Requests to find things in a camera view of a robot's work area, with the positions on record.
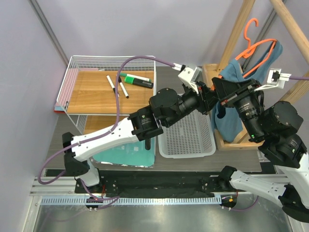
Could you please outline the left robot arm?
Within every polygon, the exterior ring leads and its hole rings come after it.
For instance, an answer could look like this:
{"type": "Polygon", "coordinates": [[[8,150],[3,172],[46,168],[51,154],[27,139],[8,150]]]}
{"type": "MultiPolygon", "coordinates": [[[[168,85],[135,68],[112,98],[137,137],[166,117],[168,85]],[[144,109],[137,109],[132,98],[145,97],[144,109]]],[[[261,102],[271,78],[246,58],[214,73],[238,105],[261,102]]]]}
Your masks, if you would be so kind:
{"type": "Polygon", "coordinates": [[[194,110],[208,113],[218,102],[215,90],[205,83],[197,82],[197,89],[184,87],[182,95],[171,88],[163,88],[149,99],[149,105],[131,113],[114,126],[74,136],[62,135],[64,165],[66,173],[75,176],[88,186],[100,183],[98,169],[90,158],[95,154],[119,145],[147,141],[163,134],[163,128],[170,127],[194,110]]]}

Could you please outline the blue tank top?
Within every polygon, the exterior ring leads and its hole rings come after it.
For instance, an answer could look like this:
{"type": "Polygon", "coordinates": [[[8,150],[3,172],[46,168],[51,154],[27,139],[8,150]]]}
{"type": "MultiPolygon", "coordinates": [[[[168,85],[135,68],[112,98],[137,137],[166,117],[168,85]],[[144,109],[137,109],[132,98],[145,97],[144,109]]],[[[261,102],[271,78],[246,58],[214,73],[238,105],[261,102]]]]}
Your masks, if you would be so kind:
{"type": "Polygon", "coordinates": [[[221,79],[214,79],[220,100],[212,109],[211,124],[226,142],[233,142],[243,130],[243,125],[252,134],[251,141],[258,143],[265,137],[258,124],[259,116],[264,111],[258,96],[264,95],[256,89],[262,85],[271,64],[282,51],[280,42],[274,42],[250,70],[242,72],[239,62],[233,59],[220,72],[221,79]]]}

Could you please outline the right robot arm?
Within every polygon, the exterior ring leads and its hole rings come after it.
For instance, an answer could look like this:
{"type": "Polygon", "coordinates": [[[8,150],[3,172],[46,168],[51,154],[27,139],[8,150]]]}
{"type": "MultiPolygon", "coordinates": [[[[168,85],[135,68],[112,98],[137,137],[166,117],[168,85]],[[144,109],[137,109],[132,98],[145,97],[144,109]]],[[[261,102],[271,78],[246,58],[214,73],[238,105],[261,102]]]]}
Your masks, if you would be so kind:
{"type": "Polygon", "coordinates": [[[303,118],[287,101],[264,108],[264,92],[255,79],[232,82],[212,79],[222,107],[234,108],[243,122],[250,142],[261,143],[258,150],[289,180],[286,185],[267,182],[225,166],[220,172],[223,189],[251,192],[265,198],[295,220],[309,221],[309,154],[297,132],[303,118]]]}

